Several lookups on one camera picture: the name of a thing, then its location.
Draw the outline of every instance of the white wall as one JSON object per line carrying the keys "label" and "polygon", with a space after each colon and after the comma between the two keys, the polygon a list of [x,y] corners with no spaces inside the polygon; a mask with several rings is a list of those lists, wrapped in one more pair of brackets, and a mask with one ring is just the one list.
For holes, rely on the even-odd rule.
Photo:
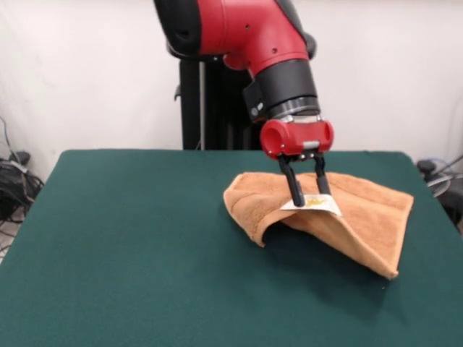
{"label": "white wall", "polygon": [[[463,2],[295,0],[336,150],[463,151]],[[151,0],[0,1],[0,114],[46,178],[68,148],[181,148]]]}

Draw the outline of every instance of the orange towel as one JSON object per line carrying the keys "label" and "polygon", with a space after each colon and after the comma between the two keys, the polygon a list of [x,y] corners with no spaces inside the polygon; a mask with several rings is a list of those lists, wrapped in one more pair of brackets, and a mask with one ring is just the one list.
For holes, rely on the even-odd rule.
{"label": "orange towel", "polygon": [[[224,192],[229,214],[256,244],[281,221],[307,232],[385,278],[395,278],[413,196],[371,181],[328,173],[331,194],[342,216],[320,210],[281,210],[290,201],[286,178],[243,173]],[[297,175],[304,194],[317,194],[315,174]]]}

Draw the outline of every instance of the cable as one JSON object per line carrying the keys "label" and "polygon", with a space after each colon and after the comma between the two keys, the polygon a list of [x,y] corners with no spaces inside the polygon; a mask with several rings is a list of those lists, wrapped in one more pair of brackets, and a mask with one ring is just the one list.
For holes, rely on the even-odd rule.
{"label": "cable", "polygon": [[451,185],[451,180],[448,180],[447,182],[445,182],[444,187],[442,187],[441,189],[438,189],[437,192],[433,193],[434,197],[440,197],[442,194],[446,193],[449,190],[450,185]]}
{"label": "cable", "polygon": [[21,224],[22,218],[16,220],[13,219],[13,215],[18,209],[22,209],[24,218],[44,184],[41,179],[21,165],[19,155],[11,147],[7,123],[1,116],[0,121],[4,126],[5,137],[5,143],[0,142],[0,144],[8,147],[11,153],[11,160],[0,159],[0,222]]}
{"label": "cable", "polygon": [[448,168],[451,168],[453,165],[457,164],[459,161],[463,160],[463,154],[460,155],[457,159],[455,159],[454,161],[450,162],[450,164],[444,166],[442,169],[440,170],[437,170],[435,173],[433,173],[432,177],[436,177],[437,175],[441,174],[442,172],[444,172],[445,170],[447,170]]}
{"label": "cable", "polygon": [[444,177],[441,177],[439,179],[435,179],[433,181],[429,181],[428,182],[428,187],[434,187],[435,185],[437,184],[440,184],[440,183],[444,183],[444,182],[447,182],[447,181],[453,181],[454,179],[463,179],[463,174],[459,174],[459,175],[448,175],[448,176],[444,176]]}
{"label": "cable", "polygon": [[[445,161],[445,160],[442,159],[442,158],[426,158],[425,160],[429,160],[429,161],[433,161],[433,162],[436,162],[436,163],[440,163],[440,164],[443,164],[444,166],[448,166],[449,168],[452,167],[452,166],[449,166],[449,162],[448,162],[448,161]],[[455,171],[453,171],[452,169],[450,169],[449,172],[455,174]]]}
{"label": "cable", "polygon": [[3,231],[3,230],[0,230],[0,234],[3,234],[3,235],[8,236],[8,237],[12,237],[13,239],[16,237],[16,235],[7,233],[6,231]]}
{"label": "cable", "polygon": [[7,141],[7,145],[9,148],[11,148],[11,145],[9,144],[9,139],[8,139],[8,129],[7,129],[7,123],[5,122],[4,118],[0,116],[0,121],[3,123],[3,133],[5,136],[5,141]]}
{"label": "cable", "polygon": [[11,247],[12,244],[7,244],[5,247],[0,248],[0,253],[5,252],[8,248]]}

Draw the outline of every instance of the paper card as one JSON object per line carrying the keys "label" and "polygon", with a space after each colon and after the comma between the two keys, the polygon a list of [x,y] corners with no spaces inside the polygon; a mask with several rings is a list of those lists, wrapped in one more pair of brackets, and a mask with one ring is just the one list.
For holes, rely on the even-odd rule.
{"label": "paper card", "polygon": [[292,200],[281,207],[282,210],[322,210],[342,216],[339,206],[334,198],[329,194],[306,194],[304,195],[305,205],[302,207],[294,206]]}

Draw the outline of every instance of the green table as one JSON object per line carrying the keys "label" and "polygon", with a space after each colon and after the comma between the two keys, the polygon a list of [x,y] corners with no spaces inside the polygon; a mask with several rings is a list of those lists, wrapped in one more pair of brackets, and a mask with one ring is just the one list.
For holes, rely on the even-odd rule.
{"label": "green table", "polygon": [[70,151],[0,266],[1,346],[463,346],[463,244],[411,160],[327,161],[415,196],[395,281],[279,224],[249,241],[222,193],[262,153]]}

